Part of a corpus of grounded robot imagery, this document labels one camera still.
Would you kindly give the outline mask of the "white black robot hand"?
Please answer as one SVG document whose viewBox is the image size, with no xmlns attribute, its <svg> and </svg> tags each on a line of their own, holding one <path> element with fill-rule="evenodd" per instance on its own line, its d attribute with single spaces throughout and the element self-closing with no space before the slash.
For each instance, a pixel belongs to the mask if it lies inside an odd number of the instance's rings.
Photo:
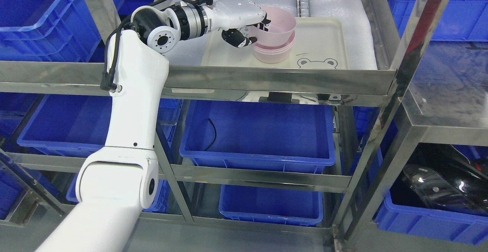
<svg viewBox="0 0 488 252">
<path fill-rule="evenodd" d="M 257 41 L 256 37 L 246 37 L 242 28 L 254 26 L 267 32 L 271 24 L 265 10 L 251 0 L 220 0 L 203 9 L 209 20 L 207 32 L 220 31 L 222 39 L 235 48 Z"/>
</svg>

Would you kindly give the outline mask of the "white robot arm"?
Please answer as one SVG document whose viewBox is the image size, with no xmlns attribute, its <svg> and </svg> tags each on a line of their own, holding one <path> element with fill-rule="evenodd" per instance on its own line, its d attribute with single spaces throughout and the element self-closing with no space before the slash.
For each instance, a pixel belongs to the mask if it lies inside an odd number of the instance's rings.
<svg viewBox="0 0 488 252">
<path fill-rule="evenodd" d="M 213 0 L 180 0 L 159 10 L 156 1 L 137 8 L 108 35 L 100 88 L 112 98 L 104 146 L 84 161 L 76 181 L 78 204 L 37 248 L 38 252 L 121 252 L 142 210 L 157 193 L 156 117 L 169 60 L 181 40 L 221 21 Z"/>
</svg>

